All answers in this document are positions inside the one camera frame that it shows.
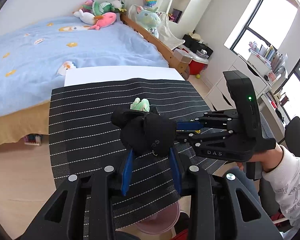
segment pink bowl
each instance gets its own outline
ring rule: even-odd
[[[176,224],[179,216],[180,206],[176,202],[157,214],[136,223],[136,227],[143,233],[159,235],[169,231]]]

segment white sleeve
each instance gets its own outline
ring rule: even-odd
[[[271,172],[263,172],[275,192],[275,199],[282,214],[290,220],[295,229],[300,228],[300,158],[285,147],[281,163]]]

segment white plush toy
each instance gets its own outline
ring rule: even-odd
[[[83,12],[81,9],[77,12],[74,12],[73,15],[89,25],[95,25],[97,21],[92,13]]]

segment red box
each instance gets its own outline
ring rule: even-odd
[[[197,54],[193,53],[183,45],[180,45],[179,48],[188,52],[193,57],[189,64],[190,75],[200,74],[202,70],[205,70],[208,67],[209,60],[199,57]]]

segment light blue bedsheet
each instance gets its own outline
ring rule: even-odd
[[[154,45],[121,21],[99,31],[80,30],[85,25],[75,17],[59,17],[0,36],[0,116],[49,100],[52,89],[64,85],[57,72],[66,61],[77,68],[168,67]],[[67,31],[67,26],[75,27]],[[38,39],[44,41],[35,45]]]

